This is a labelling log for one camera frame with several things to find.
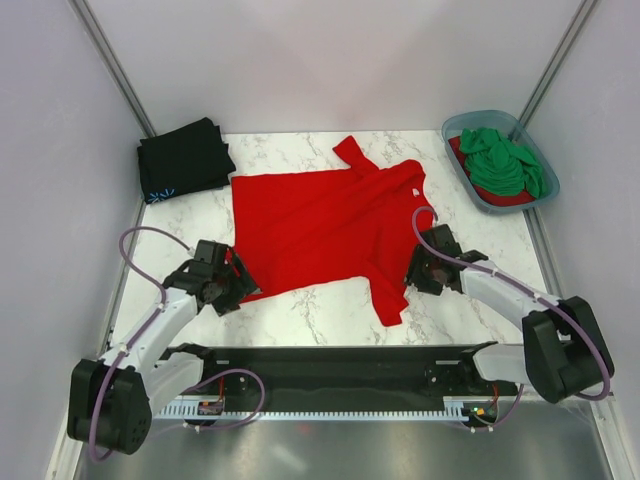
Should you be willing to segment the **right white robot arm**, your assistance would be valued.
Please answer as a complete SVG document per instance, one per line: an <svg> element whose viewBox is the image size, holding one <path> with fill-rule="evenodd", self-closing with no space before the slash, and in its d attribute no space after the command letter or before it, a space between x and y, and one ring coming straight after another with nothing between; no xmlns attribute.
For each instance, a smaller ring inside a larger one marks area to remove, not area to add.
<svg viewBox="0 0 640 480"><path fill-rule="evenodd" d="M448 225L417 234L405 283L439 296L473 298L521 331L519 344L485 343L461 355L458 381L483 392L493 381L529 385L549 403L576 396L599 401L611 390L614 364L590 304L562 299L506 274L477 250L463 251Z"/></svg>

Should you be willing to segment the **blue plastic basin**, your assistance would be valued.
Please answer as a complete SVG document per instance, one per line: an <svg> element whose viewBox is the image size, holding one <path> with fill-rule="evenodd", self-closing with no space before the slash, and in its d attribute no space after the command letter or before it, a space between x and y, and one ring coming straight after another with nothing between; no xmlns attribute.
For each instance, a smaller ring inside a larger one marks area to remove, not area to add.
<svg viewBox="0 0 640 480"><path fill-rule="evenodd" d="M478 128L492 128L499 130L511 141L517 145L525 145L530 147L536 154L538 161L543 167L543 175L548 185L548 193L533 202L523 205L511 207L497 207L483 201L472 187L471 180L468 180L463 172L458 160L456 159L448 140L461 135L463 129L476 130ZM559 193L559 180L544 155L541 153L535 142L529 136L525 128L512 115L500 110L482 110L470 113L459 114L446 120L441 129L442 137L445 142L447 154L451 160L454 170L460 179L466 192L469 194L472 202L482 212L487 214L507 214L521 211L527 208L533 208L545 201L553 199Z"/></svg>

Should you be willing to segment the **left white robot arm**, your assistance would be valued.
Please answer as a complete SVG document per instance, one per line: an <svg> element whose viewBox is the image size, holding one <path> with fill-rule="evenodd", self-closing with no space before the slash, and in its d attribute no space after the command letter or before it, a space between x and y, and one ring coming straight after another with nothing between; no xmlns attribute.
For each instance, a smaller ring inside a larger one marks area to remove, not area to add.
<svg viewBox="0 0 640 480"><path fill-rule="evenodd" d="M170 353L169 344L204 308L223 316L259 289L231 246L206 240L157 286L145 318L120 343L72 370L67 434L86 443L96 461L113 452L135 453L153 416L181 393L216 388L215 364L193 353Z"/></svg>

